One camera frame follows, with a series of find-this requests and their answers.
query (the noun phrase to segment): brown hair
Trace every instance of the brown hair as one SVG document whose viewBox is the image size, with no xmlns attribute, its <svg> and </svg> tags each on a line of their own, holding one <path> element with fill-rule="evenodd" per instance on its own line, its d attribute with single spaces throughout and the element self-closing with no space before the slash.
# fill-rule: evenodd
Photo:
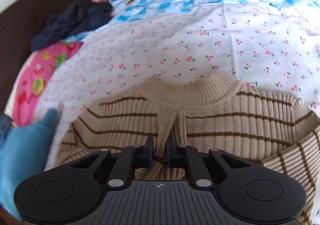
<svg viewBox="0 0 320 225">
<path fill-rule="evenodd" d="M 17 221 L 12 217 L 0 204 L 0 225 L 22 225 L 22 222 Z"/>
</svg>

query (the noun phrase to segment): dark jacket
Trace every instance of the dark jacket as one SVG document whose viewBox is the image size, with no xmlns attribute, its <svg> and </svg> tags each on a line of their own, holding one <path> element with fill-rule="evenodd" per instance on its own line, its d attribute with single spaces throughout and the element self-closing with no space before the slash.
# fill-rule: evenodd
<svg viewBox="0 0 320 225">
<path fill-rule="evenodd" d="M 41 50 L 62 38 L 91 31 L 111 20 L 112 5 L 103 3 L 72 3 L 61 14 L 50 14 L 47 26 L 31 41 L 31 51 Z"/>
</svg>

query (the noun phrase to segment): sweater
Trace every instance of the sweater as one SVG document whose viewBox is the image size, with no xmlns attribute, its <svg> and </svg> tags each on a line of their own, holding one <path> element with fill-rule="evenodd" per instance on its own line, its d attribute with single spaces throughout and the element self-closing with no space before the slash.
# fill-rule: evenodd
<svg viewBox="0 0 320 225">
<path fill-rule="evenodd" d="M 176 180 L 184 170 L 165 166 L 165 144 L 199 152 L 219 148 L 298 180 L 307 193 L 300 219 L 310 223 L 320 163 L 320 119 L 302 99 L 250 88 L 215 71 L 189 85 L 173 85 L 158 76 L 99 101 L 77 118 L 64 136 L 56 165 L 100 148 L 123 147 L 155 139 L 155 164 L 136 171 L 136 179 Z"/>
</svg>

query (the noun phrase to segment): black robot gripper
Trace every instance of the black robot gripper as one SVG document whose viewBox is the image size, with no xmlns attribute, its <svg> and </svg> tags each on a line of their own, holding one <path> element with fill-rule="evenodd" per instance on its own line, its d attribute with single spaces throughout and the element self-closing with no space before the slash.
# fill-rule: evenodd
<svg viewBox="0 0 320 225">
<path fill-rule="evenodd" d="M 154 140 L 90 155 L 23 181 L 14 201 L 26 224 L 299 224 L 306 202 L 293 178 L 213 148 L 168 137 L 166 165 L 186 180 L 134 180 L 151 168 Z"/>
</svg>

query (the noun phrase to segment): round black cover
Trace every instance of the round black cover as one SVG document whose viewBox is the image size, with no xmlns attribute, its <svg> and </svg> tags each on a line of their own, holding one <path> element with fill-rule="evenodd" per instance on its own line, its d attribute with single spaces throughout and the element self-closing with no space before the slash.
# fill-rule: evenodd
<svg viewBox="0 0 320 225">
<path fill-rule="evenodd" d="M 98 204 L 100 185 L 84 169 L 59 167 L 23 181 L 14 193 L 20 215 L 34 223 L 76 221 Z"/>
<path fill-rule="evenodd" d="M 218 191 L 221 203 L 252 222 L 274 223 L 298 218 L 304 188 L 293 178 L 263 167 L 233 169 Z"/>
</svg>

